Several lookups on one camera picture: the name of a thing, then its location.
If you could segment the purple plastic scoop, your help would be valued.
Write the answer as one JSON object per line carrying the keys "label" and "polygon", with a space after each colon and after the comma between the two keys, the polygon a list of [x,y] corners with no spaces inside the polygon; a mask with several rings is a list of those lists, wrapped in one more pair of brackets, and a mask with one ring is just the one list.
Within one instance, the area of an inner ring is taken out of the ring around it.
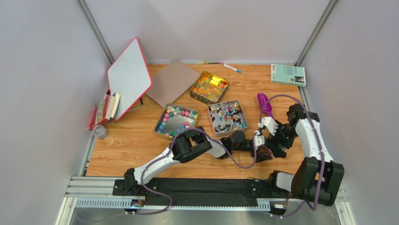
{"label": "purple plastic scoop", "polygon": [[271,117],[274,120],[275,117],[273,115],[273,108],[269,102],[269,98],[267,97],[267,95],[264,93],[258,93],[257,100],[258,100],[259,108],[261,110],[259,120],[262,119],[263,114],[265,114],[268,117]]}

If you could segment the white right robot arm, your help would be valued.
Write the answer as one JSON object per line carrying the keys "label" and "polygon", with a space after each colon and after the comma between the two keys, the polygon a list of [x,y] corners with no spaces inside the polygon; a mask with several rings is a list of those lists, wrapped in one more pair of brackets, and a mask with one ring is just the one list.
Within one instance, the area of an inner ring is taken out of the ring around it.
{"label": "white right robot arm", "polygon": [[271,117],[263,117],[259,129],[267,129],[265,146],[275,157],[286,157],[296,138],[299,138],[304,159],[295,174],[274,171],[269,175],[271,194],[290,193],[295,199],[314,204],[332,206],[344,176],[344,167],[330,156],[320,132],[317,113],[308,112],[296,103],[287,111],[288,122],[282,124]]}

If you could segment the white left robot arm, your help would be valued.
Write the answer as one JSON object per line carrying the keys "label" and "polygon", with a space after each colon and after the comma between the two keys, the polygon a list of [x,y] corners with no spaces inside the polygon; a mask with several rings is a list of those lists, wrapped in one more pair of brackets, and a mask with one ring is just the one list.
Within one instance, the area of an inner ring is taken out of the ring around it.
{"label": "white left robot arm", "polygon": [[137,195],[144,185],[155,176],[176,164],[188,163],[202,154],[210,154],[214,158],[232,158],[234,150],[250,151],[254,162],[248,169],[265,160],[273,158],[273,153],[264,146],[264,137],[257,131],[252,139],[247,139],[242,131],[235,131],[228,137],[216,140],[210,137],[202,127],[184,128],[172,138],[169,146],[157,157],[146,164],[130,168],[124,174],[124,188],[128,195]]}

